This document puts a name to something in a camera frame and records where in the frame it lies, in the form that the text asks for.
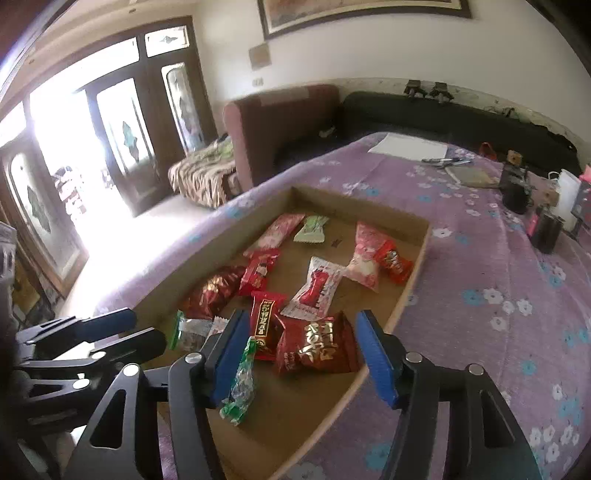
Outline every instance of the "green candy wrapper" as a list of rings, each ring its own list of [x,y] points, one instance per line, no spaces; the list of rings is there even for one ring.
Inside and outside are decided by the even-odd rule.
[[[230,395],[223,401],[224,405],[220,409],[221,418],[229,419],[232,425],[240,425],[255,396],[255,383],[252,372],[255,353],[255,338],[250,337],[238,365],[236,378],[232,382]]]

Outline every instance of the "white paper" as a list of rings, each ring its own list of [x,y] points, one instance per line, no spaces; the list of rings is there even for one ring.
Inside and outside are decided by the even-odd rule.
[[[447,144],[408,135],[388,134],[368,153],[381,153],[421,161],[424,158],[445,158]]]

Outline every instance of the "red object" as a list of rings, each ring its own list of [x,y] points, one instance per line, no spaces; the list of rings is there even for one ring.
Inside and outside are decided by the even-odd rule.
[[[287,297],[279,293],[255,291],[251,312],[251,336],[255,338],[255,359],[272,362],[277,355],[277,342],[281,335],[281,325],[275,317],[285,305]]]
[[[320,293],[326,285],[326,281],[329,279],[328,273],[322,270],[314,270],[312,273],[312,284],[307,292],[303,293],[298,301],[308,307],[316,308]]]
[[[267,287],[267,275],[273,269],[275,260],[279,258],[279,250],[261,250],[255,252],[251,262],[246,268],[246,273],[240,282],[238,294],[248,297],[254,291],[265,290]]]
[[[359,370],[353,329],[343,312],[315,322],[278,315],[283,334],[277,345],[275,367],[279,374],[302,367],[344,374]]]
[[[211,319],[222,311],[240,286],[244,267],[222,267],[203,287],[196,288],[179,310],[188,319]]]
[[[405,283],[413,271],[413,263],[398,253],[396,243],[391,239],[386,240],[375,254],[375,259],[388,272],[390,279],[399,285]]]

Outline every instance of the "white wall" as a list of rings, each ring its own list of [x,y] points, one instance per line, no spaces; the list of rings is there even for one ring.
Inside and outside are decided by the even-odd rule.
[[[264,41],[256,0],[202,0],[197,46],[218,128],[229,99],[292,83],[348,77],[438,80],[543,113],[591,141],[591,77],[560,33],[525,0],[470,0],[474,19],[384,14],[308,27],[269,41],[272,65],[251,70]]]

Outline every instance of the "sofa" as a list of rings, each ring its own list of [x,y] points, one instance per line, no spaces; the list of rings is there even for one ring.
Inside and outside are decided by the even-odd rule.
[[[378,132],[416,135],[478,151],[488,142],[504,161],[508,150],[545,176],[562,168],[579,175],[575,146],[546,127],[430,98],[353,92],[341,103],[335,85],[310,85],[249,95],[228,103],[223,119],[244,191],[292,165]]]

